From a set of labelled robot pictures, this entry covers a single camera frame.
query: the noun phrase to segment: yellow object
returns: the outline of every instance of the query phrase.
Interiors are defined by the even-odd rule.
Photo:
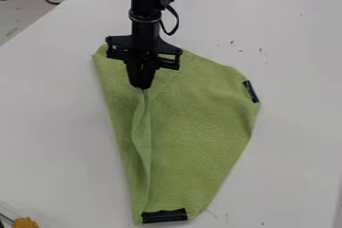
[[[26,217],[16,219],[12,228],[39,228],[39,226],[35,221],[32,221],[31,218]]]

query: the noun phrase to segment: white tabletop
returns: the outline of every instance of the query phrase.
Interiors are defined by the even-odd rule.
[[[341,0],[177,0],[175,7],[182,24],[167,40],[246,74],[262,108],[209,210],[193,222],[151,227],[334,226]],[[67,0],[0,49],[0,199],[44,227],[133,227],[90,59],[106,36],[129,33],[128,9],[129,0]]]

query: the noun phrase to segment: textured fabric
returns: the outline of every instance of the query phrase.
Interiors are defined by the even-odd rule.
[[[180,71],[160,69],[148,90],[132,87],[122,61],[93,56],[131,191],[143,212],[185,208],[195,218],[244,150],[259,103],[241,73],[185,51]]]

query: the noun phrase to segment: black metal bracket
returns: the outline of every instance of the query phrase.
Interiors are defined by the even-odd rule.
[[[180,56],[183,50],[158,38],[153,53],[135,50],[132,36],[109,36],[107,57],[124,61],[130,83],[134,87],[147,89],[151,87],[156,70],[166,68],[179,70]]]

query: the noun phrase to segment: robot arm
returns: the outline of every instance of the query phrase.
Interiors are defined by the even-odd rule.
[[[170,6],[173,1],[131,0],[131,35],[106,38],[107,57],[125,62],[129,81],[134,87],[149,88],[159,68],[178,70],[180,67],[182,50],[166,43],[159,35],[160,27],[167,35],[174,34],[178,29],[178,15]],[[169,33],[166,32],[161,19],[165,9],[177,18],[175,28]],[[173,59],[160,57],[160,54],[169,55]]]

